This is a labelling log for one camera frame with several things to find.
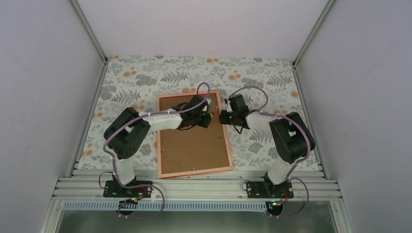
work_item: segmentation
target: gray wall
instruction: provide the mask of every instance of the gray wall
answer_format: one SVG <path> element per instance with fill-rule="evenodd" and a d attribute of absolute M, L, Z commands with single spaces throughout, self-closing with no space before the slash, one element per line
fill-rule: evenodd
<path fill-rule="evenodd" d="M 0 232 L 37 232 L 103 64 L 67 0 L 0 2 Z"/>
<path fill-rule="evenodd" d="M 108 56 L 294 59 L 327 0 L 78 2 Z"/>
<path fill-rule="evenodd" d="M 298 65 L 356 232 L 411 232 L 412 1 L 338 0 Z"/>

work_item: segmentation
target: floral patterned surface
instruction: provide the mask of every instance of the floral patterned surface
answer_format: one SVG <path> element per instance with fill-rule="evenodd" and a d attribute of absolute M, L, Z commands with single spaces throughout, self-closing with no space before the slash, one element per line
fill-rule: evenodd
<path fill-rule="evenodd" d="M 269 96 L 263 111 L 282 114 L 296 111 L 303 117 L 290 64 L 285 59 L 113 56 L 78 168 L 112 168 L 111 157 L 102 151 L 103 133 L 126 107 L 153 112 L 157 110 L 157 95 L 195 92 L 201 82 L 209 83 L 211 90 L 218 90 L 222 102 L 243 86 L 261 87 Z M 250 108 L 258 108 L 265 101 L 258 90 L 241 93 Z M 226 127 L 234 170 L 268 170 L 278 158 L 270 132 L 244 130 L 238 134 L 233 127 Z M 156 146 L 156 133 L 147 135 L 134 156 L 135 169 L 157 169 Z M 314 154 L 300 163 L 297 170 L 318 171 Z"/>

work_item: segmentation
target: orange frame border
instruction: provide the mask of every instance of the orange frame border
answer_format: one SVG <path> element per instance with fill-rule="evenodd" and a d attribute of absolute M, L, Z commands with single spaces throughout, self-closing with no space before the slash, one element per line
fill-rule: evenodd
<path fill-rule="evenodd" d="M 201 94 L 201 95 L 207 94 L 207 91 L 201 91 L 201 92 L 199 92 L 199 94 Z M 222 103 L 220 102 L 219 91 L 210 91 L 210 94 L 216 94 L 216 97 L 218 99 L 219 111 L 222 110 Z M 196 92 L 157 96 L 156 97 L 156 99 L 157 99 L 157 110 L 160 110 L 160 98 L 168 98 L 168 97 L 176 97 L 176 96 L 190 96 L 190 95 L 196 95 Z M 157 175 L 158 175 L 158 177 L 160 179 L 163 179 L 163 178 L 170 178 L 170 177 L 177 177 L 177 176 L 199 175 L 199 174 L 211 173 L 211 172 L 232 171 L 233 170 L 232 153 L 231 153 L 230 147 L 229 147 L 229 140 L 227 139 L 226 127 L 224 125 L 222 125 L 222 129 L 223 129 L 224 142 L 226 144 L 226 152 L 227 152 L 227 158 L 229 160 L 229 166 L 218 167 L 218 168 L 210 168 L 210 169 L 204 169 L 204 170 L 197 170 L 197 171 L 183 171 L 183 172 L 167 173 L 167 174 L 162 174 L 160 133 L 159 133 L 159 131 L 157 131 Z"/>

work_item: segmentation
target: cable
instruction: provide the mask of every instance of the cable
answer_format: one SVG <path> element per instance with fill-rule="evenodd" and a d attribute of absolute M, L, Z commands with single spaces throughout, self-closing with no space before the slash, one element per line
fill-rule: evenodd
<path fill-rule="evenodd" d="M 240 131 L 238 130 L 238 128 L 236 128 L 236 125 L 235 125 L 235 124 L 233 124 L 233 128 L 235 128 L 235 130 L 236 130 L 236 132 L 238 132 L 238 134 L 242 134 L 243 126 L 242 126 L 242 128 L 240 129 Z"/>
<path fill-rule="evenodd" d="M 298 212 L 294 213 L 293 215 L 288 215 L 288 216 L 272 216 L 269 212 L 265 211 L 266 214 L 269 217 L 283 218 L 283 219 L 295 217 L 295 216 L 301 214 L 308 207 L 308 204 L 309 204 L 309 190 L 308 190 L 308 187 L 306 186 L 305 182 L 303 182 L 303 180 L 301 180 L 300 178 L 297 178 L 297 177 L 292 177 L 292 178 L 286 179 L 286 180 L 289 181 L 289 182 L 292 181 L 292 180 L 298 180 L 298 181 L 300 181 L 300 183 L 303 184 L 303 186 L 306 189 L 306 202 L 305 202 L 305 205 Z"/>
<path fill-rule="evenodd" d="M 244 185 L 245 182 L 249 182 L 249 181 L 244 181 L 244 182 L 242 183 L 242 189 L 247 192 L 247 189 L 244 189 L 244 188 L 243 188 L 243 185 Z"/>
<path fill-rule="evenodd" d="M 302 127 L 300 127 L 298 123 L 296 123 L 294 120 L 290 119 L 290 118 L 287 117 L 287 116 L 280 115 L 280 114 L 276 114 L 276 115 L 275 115 L 275 114 L 263 113 L 263 112 L 260 112 L 259 114 L 261 114 L 261 115 L 263 115 L 263 116 L 269 116 L 269 117 L 280 117 L 280 118 L 283 118 L 283 119 L 288 120 L 290 123 L 292 123 L 292 124 L 300 131 L 300 133 L 303 135 L 303 138 L 304 138 L 305 141 L 306 141 L 306 148 L 307 148 L 306 155 L 305 155 L 305 157 L 303 157 L 303 159 L 301 159 L 301 160 L 296 160 L 296 161 L 294 162 L 292 168 L 290 169 L 290 171 L 289 171 L 288 174 L 286 175 L 286 178 L 288 178 L 288 177 L 290 177 L 291 173 L 295 170 L 295 168 L 297 167 L 298 163 L 300 163 L 300 162 L 302 162 L 302 161 L 304 161 L 304 160 L 307 160 L 307 159 L 309 158 L 309 155 L 310 155 L 310 142 L 309 142 L 309 138 L 308 138 L 308 136 L 306 135 L 305 131 L 303 131 Z"/>
<path fill-rule="evenodd" d="M 102 185 L 100 184 L 100 177 L 102 177 L 102 175 L 105 174 L 105 173 L 112 173 L 112 174 L 113 174 L 113 172 L 111 172 L 111 171 L 105 171 L 105 172 L 103 172 L 102 174 L 100 174 L 100 176 L 99 176 L 99 186 L 100 186 L 100 188 L 102 188 L 102 189 L 104 189 L 104 190 L 107 190 L 106 188 L 103 188 Z"/>
<path fill-rule="evenodd" d="M 232 95 L 234 95 L 234 94 L 236 94 L 237 92 L 239 92 L 240 90 L 243 90 L 243 89 L 246 89 L 246 88 L 255 88 L 255 89 L 258 89 L 258 90 L 260 90 L 261 92 L 263 92 L 263 94 L 265 95 L 265 97 L 266 97 L 266 102 L 265 102 L 265 104 L 262 105 L 260 108 L 257 109 L 257 111 L 259 112 L 259 114 L 261 114 L 261 115 L 263 115 L 263 116 L 280 117 L 280 118 L 286 119 L 287 121 L 289 121 L 290 123 L 292 123 L 292 124 L 300 131 L 300 133 L 303 135 L 303 138 L 304 138 L 305 141 L 306 141 L 307 153 L 306 153 L 305 157 L 303 157 L 303 158 L 300 159 L 300 160 L 296 160 L 296 161 L 294 162 L 292 168 L 289 170 L 288 174 L 286 175 L 286 180 L 287 180 L 287 181 L 290 182 L 291 180 L 299 180 L 299 181 L 303 184 L 303 186 L 305 187 L 305 189 L 306 189 L 306 195 L 307 195 L 305 205 L 303 206 L 303 208 L 302 208 L 300 211 L 298 211 L 297 213 L 295 213 L 295 214 L 293 214 L 293 215 L 283 216 L 283 217 L 282 217 L 282 216 L 276 216 L 276 218 L 290 218 L 290 217 L 294 217 L 294 216 L 299 215 L 300 213 L 302 213 L 302 212 L 307 208 L 307 206 L 308 206 L 308 204 L 309 204 L 309 190 L 308 190 L 308 187 L 306 186 L 306 184 L 305 184 L 300 178 L 293 177 L 293 178 L 289 179 L 289 177 L 290 177 L 291 173 L 292 173 L 292 172 L 295 170 L 295 168 L 297 167 L 298 163 L 300 163 L 300 162 L 302 162 L 302 161 L 304 161 L 304 160 L 307 160 L 307 159 L 309 158 L 309 155 L 310 155 L 310 142 L 309 142 L 309 138 L 308 138 L 308 136 L 306 135 L 305 131 L 303 131 L 302 127 L 300 127 L 294 120 L 290 119 L 289 117 L 284 116 L 284 115 L 280 115 L 280 114 L 270 114 L 270 113 L 261 112 L 261 109 L 262 109 L 263 107 L 265 107 L 265 106 L 267 105 L 268 101 L 269 101 L 268 95 L 266 94 L 266 92 L 265 92 L 262 88 L 257 87 L 257 86 L 245 86 L 245 87 L 242 87 L 242 88 L 240 88 L 239 90 L 235 91 Z"/>
<path fill-rule="evenodd" d="M 233 94 L 230 95 L 230 96 L 233 96 L 233 95 L 235 95 L 236 93 L 238 93 L 239 91 L 241 91 L 241 90 L 243 90 L 243 89 L 246 89 L 246 88 L 258 89 L 258 90 L 260 90 L 260 91 L 265 95 L 265 97 L 266 97 L 266 102 L 264 103 L 264 105 L 262 105 L 260 108 L 257 109 L 257 112 L 258 112 L 259 114 L 261 114 L 261 115 L 263 115 L 263 116 L 269 116 L 269 117 L 280 117 L 280 118 L 283 118 L 283 119 L 288 120 L 290 123 L 292 123 L 292 124 L 300 131 L 300 133 L 303 135 L 303 138 L 304 138 L 305 141 L 306 141 L 306 147 L 307 147 L 306 156 L 303 157 L 303 158 L 300 159 L 300 160 L 296 160 L 296 161 L 295 161 L 295 163 L 293 164 L 293 167 L 290 169 L 290 171 L 289 171 L 288 174 L 286 175 L 286 178 L 288 178 L 288 177 L 290 177 L 291 173 L 295 170 L 295 168 L 296 168 L 296 166 L 298 165 L 298 163 L 300 163 L 300 162 L 302 162 L 302 161 L 304 161 L 304 160 L 307 160 L 307 159 L 309 158 L 309 155 L 310 155 L 310 142 L 309 142 L 309 138 L 308 138 L 308 136 L 306 135 L 305 131 L 303 131 L 302 127 L 300 127 L 294 120 L 290 119 L 289 117 L 284 116 L 284 115 L 280 115 L 280 114 L 271 114 L 271 113 L 265 113 L 265 112 L 261 112 L 261 111 L 260 111 L 260 110 L 261 110 L 263 107 L 265 107 L 265 106 L 268 104 L 268 102 L 269 102 L 269 97 L 268 97 L 268 95 L 266 94 L 266 92 L 265 92 L 262 88 L 257 87 L 257 86 L 244 86 L 244 87 L 238 89 L 237 91 L 233 92 Z"/>
<path fill-rule="evenodd" d="M 190 129 L 192 129 L 193 127 L 195 127 L 195 126 L 194 126 L 194 125 L 192 125 L 192 126 L 191 126 L 191 127 L 189 127 L 189 128 L 179 129 L 179 131 L 190 130 Z"/>
<path fill-rule="evenodd" d="M 265 97 L 266 97 L 266 102 L 265 102 L 260 108 L 257 109 L 257 111 L 260 112 L 260 110 L 261 110 L 262 108 L 264 108 L 264 107 L 268 104 L 268 102 L 269 102 L 268 94 L 266 94 L 266 92 L 265 92 L 262 88 L 260 88 L 260 87 L 257 87 L 257 86 L 244 86 L 244 87 L 240 88 L 239 90 L 233 92 L 233 94 L 231 94 L 229 97 L 234 96 L 234 95 L 235 95 L 236 93 L 238 93 L 239 91 L 241 91 L 241 90 L 243 90 L 243 89 L 247 89 L 247 88 L 254 88 L 254 89 L 260 90 L 260 91 L 265 95 Z"/>
<path fill-rule="evenodd" d="M 191 107 L 191 108 L 188 108 L 188 109 L 186 109 L 186 110 L 177 111 L 176 113 L 185 113 L 185 112 L 191 111 L 191 110 L 193 110 L 193 109 L 201 106 L 201 105 L 206 101 L 206 99 L 209 97 L 209 93 L 210 93 L 210 86 L 209 86 L 209 84 L 207 84 L 207 83 L 201 83 L 201 84 L 199 84 L 199 86 L 197 87 L 196 94 L 199 94 L 199 89 L 200 89 L 200 87 L 201 87 L 202 85 L 206 85 L 206 86 L 207 86 L 207 95 L 206 95 L 206 98 L 203 98 L 203 100 L 200 101 L 200 103 L 198 103 L 197 105 L 195 105 L 195 106 L 193 106 L 193 107 Z M 140 120 L 140 119 L 142 119 L 142 118 L 144 118 L 144 117 L 161 115 L 161 114 L 168 114 L 168 112 L 165 111 L 165 112 L 149 113 L 149 114 L 145 114 L 145 115 L 142 115 L 142 116 L 139 116 L 139 117 L 136 117 L 136 118 L 130 120 L 129 122 L 127 122 L 126 124 L 124 124 L 123 126 L 121 126 L 118 130 L 116 130 L 112 135 L 110 135 L 110 137 L 109 137 L 109 138 L 105 141 L 105 143 L 103 144 L 103 151 L 106 152 L 107 154 L 109 154 L 110 156 L 112 156 L 112 163 L 113 163 L 114 175 L 115 175 L 117 181 L 119 181 L 119 185 L 120 185 L 122 188 L 127 188 L 127 189 L 129 189 L 129 188 L 151 187 L 151 188 L 154 188 L 154 189 L 156 189 L 157 191 L 159 191 L 160 195 L 162 196 L 162 206 L 161 206 L 159 212 L 157 212 L 157 214 L 155 214 L 155 215 L 153 215 L 153 216 L 149 216 L 149 217 L 129 216 L 128 218 L 150 219 L 150 218 L 154 218 L 154 217 L 159 216 L 159 215 L 163 212 L 163 209 L 165 208 L 165 196 L 163 195 L 163 192 L 162 192 L 158 187 L 156 187 L 156 186 L 154 186 L 154 185 L 151 185 L 151 184 L 141 184 L 141 185 L 135 185 L 135 186 L 125 186 L 124 184 L 122 184 L 122 183 L 120 182 L 120 178 L 119 178 L 119 175 L 118 175 L 118 172 L 117 172 L 117 167 L 116 167 L 116 155 L 115 155 L 114 153 L 112 153 L 111 151 L 107 150 L 107 145 L 109 144 L 109 142 L 110 142 L 116 135 L 118 135 L 122 130 L 124 130 L 126 127 L 128 127 L 128 126 L 131 125 L 131 124 L 133 124 L 134 122 L 136 122 L 136 121 L 138 121 L 138 120 Z M 119 214 L 119 216 L 127 217 L 127 216 L 122 215 L 122 214 L 120 213 L 120 208 L 121 208 L 121 207 L 122 207 L 122 205 L 120 205 L 120 206 L 119 206 L 119 209 L 118 209 L 118 214 Z"/>
<path fill-rule="evenodd" d="M 286 202 L 288 202 L 289 198 L 288 198 L 288 192 L 286 192 L 285 190 L 282 189 L 282 193 L 285 195 L 285 202 L 283 204 L 285 204 Z"/>

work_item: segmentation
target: cork board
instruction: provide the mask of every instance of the cork board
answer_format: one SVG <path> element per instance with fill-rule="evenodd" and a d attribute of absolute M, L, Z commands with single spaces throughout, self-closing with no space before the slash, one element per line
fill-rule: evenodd
<path fill-rule="evenodd" d="M 199 94 L 206 97 L 207 92 Z M 189 102 L 196 93 L 157 96 L 157 108 L 167 110 Z M 209 112 L 217 110 L 208 128 L 196 126 L 190 130 L 157 132 L 157 172 L 159 178 L 196 175 L 233 170 L 232 155 L 226 127 L 219 122 L 222 108 L 218 91 L 211 91 Z"/>

